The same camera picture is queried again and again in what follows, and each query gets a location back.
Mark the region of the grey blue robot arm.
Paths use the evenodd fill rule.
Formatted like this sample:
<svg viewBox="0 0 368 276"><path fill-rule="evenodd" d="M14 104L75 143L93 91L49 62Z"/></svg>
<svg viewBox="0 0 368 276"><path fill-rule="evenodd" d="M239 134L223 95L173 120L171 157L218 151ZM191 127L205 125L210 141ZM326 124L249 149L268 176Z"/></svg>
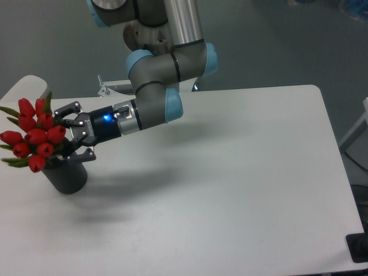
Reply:
<svg viewBox="0 0 368 276"><path fill-rule="evenodd" d="M72 140L55 149L55 160L92 161L99 143L181 118L175 84L212 74L219 65L214 45L204 41L196 1L87 4L98 26L125 24L124 37L132 39L125 66L135 97L92 112L77 102L56 110Z"/></svg>

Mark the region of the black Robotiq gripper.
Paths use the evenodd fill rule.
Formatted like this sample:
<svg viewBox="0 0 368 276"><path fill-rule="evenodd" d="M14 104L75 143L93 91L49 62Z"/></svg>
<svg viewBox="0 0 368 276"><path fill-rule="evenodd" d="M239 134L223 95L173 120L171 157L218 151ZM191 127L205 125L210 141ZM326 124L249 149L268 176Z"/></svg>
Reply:
<svg viewBox="0 0 368 276"><path fill-rule="evenodd" d="M70 114L78 114L75 119L64 119ZM78 101L69 103L54 111L54 119L58 125L70 128L72 141L63 144L62 157L68 162L90 162L96 160L94 147L99 143L121 137L115 111L112 106L107 106L92 112L82 112ZM87 147L85 151L78 154L79 147Z"/></svg>

